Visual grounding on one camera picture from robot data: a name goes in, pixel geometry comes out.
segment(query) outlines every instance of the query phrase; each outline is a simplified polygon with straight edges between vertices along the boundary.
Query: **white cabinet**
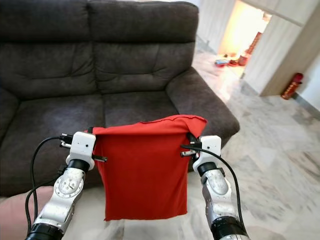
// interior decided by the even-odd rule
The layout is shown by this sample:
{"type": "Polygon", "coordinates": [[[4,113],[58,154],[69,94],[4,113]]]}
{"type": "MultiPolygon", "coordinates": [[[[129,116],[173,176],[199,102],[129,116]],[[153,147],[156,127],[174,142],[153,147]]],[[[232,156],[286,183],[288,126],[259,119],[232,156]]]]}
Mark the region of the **white cabinet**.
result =
{"type": "Polygon", "coordinates": [[[203,0],[197,34],[217,53],[236,0],[203,0]]]}
{"type": "Polygon", "coordinates": [[[244,70],[244,80],[258,94],[263,92],[301,29],[279,16],[272,16],[244,70]]]}
{"type": "Polygon", "coordinates": [[[280,0],[275,11],[304,25],[318,3],[319,0],[280,0]]]}
{"type": "Polygon", "coordinates": [[[276,9],[280,0],[242,0],[244,3],[250,4],[256,8],[267,12],[272,12],[276,9]]]}

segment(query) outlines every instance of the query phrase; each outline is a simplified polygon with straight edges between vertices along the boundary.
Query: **black cable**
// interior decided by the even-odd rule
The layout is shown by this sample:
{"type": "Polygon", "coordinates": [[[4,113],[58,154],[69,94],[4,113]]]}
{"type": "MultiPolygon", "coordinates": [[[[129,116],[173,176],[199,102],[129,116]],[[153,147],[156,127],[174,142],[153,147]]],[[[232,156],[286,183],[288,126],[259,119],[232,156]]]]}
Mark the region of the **black cable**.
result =
{"type": "Polygon", "coordinates": [[[237,180],[237,176],[236,176],[234,170],[232,169],[232,167],[222,157],[220,157],[217,154],[215,154],[215,153],[213,153],[211,151],[208,151],[206,149],[203,149],[203,148],[200,148],[200,147],[192,147],[192,146],[189,146],[189,145],[181,145],[181,147],[184,148],[184,149],[190,149],[190,150],[200,151],[200,152],[204,152],[204,153],[210,154],[210,155],[216,157],[217,159],[219,159],[221,162],[223,162],[223,164],[226,165],[226,167],[230,170],[230,172],[231,172],[231,174],[233,176],[234,185],[235,185],[236,204],[237,204],[237,208],[238,208],[239,221],[240,221],[240,224],[241,224],[243,230],[245,232],[247,232],[245,224],[244,224],[244,220],[242,218],[241,202],[240,202],[240,191],[239,191],[238,180],[237,180]]]}
{"type": "Polygon", "coordinates": [[[25,215],[26,215],[26,221],[28,223],[28,231],[27,231],[27,236],[31,231],[31,218],[30,218],[30,212],[29,212],[29,199],[30,196],[32,194],[34,194],[35,192],[37,192],[36,190],[44,185],[48,185],[50,183],[52,183],[53,181],[56,181],[57,178],[51,179],[50,181],[47,181],[45,183],[39,184],[36,187],[32,188],[32,190],[27,194],[26,198],[25,198],[25,203],[24,203],[24,208],[25,208],[25,215]]]}
{"type": "MultiPolygon", "coordinates": [[[[36,186],[35,173],[34,173],[34,164],[35,164],[36,156],[37,156],[40,148],[42,147],[42,145],[50,140],[53,140],[53,139],[60,139],[60,137],[53,136],[53,137],[48,137],[48,138],[44,139],[42,142],[40,142],[40,144],[37,146],[36,150],[34,151],[34,154],[33,154],[33,157],[32,157],[31,163],[30,163],[30,177],[31,177],[31,182],[32,182],[32,189],[34,189],[36,186]]],[[[38,198],[37,198],[36,191],[33,192],[33,199],[34,199],[34,221],[35,221],[38,216],[38,198]]]]}

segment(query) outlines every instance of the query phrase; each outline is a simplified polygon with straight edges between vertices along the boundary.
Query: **white wall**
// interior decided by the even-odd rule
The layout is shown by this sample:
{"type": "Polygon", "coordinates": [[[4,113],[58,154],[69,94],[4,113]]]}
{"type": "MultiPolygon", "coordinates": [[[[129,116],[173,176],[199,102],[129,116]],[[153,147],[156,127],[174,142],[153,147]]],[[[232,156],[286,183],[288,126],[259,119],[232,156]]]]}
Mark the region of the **white wall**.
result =
{"type": "Polygon", "coordinates": [[[304,73],[303,84],[297,93],[320,111],[320,53],[304,73]]]}
{"type": "Polygon", "coordinates": [[[236,0],[202,0],[197,35],[218,52],[236,0]]]}

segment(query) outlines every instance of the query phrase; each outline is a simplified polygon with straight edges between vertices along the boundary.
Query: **red object on floor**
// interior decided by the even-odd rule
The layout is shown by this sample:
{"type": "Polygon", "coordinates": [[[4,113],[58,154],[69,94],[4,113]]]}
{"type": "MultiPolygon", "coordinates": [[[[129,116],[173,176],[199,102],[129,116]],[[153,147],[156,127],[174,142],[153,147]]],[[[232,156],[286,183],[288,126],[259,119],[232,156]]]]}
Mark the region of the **red object on floor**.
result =
{"type": "Polygon", "coordinates": [[[292,97],[292,95],[296,92],[297,88],[302,84],[302,79],[304,75],[302,73],[295,73],[293,78],[289,84],[289,86],[285,89],[281,97],[285,100],[288,100],[292,97]]]}
{"type": "Polygon", "coordinates": [[[186,133],[199,137],[207,121],[195,115],[109,128],[95,127],[95,155],[106,194],[105,220],[167,219],[187,213],[186,133]]]}
{"type": "Polygon", "coordinates": [[[230,66],[230,67],[236,67],[236,66],[238,66],[238,63],[237,63],[236,61],[228,62],[228,66],[230,66]]]}
{"type": "Polygon", "coordinates": [[[214,64],[216,67],[218,67],[218,68],[224,68],[225,67],[225,63],[223,63],[223,64],[217,64],[217,63],[215,63],[214,64]]]}
{"type": "Polygon", "coordinates": [[[248,59],[249,59],[248,56],[240,55],[238,60],[239,66],[245,66],[248,62],[248,59]]]}

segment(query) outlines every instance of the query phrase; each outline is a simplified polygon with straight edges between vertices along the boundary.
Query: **sofa backrest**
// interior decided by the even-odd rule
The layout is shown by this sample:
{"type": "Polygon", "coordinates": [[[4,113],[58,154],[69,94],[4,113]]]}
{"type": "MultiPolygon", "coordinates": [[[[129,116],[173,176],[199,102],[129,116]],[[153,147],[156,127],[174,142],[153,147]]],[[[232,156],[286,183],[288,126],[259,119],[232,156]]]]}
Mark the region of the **sofa backrest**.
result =
{"type": "Polygon", "coordinates": [[[0,81],[20,99],[96,90],[86,0],[0,0],[0,81]]]}
{"type": "Polygon", "coordinates": [[[160,91],[191,66],[187,2],[0,0],[0,85],[20,99],[160,91]]]}
{"type": "Polygon", "coordinates": [[[89,11],[95,73],[102,93],[164,90],[191,66],[196,6],[92,0],[89,11]]]}

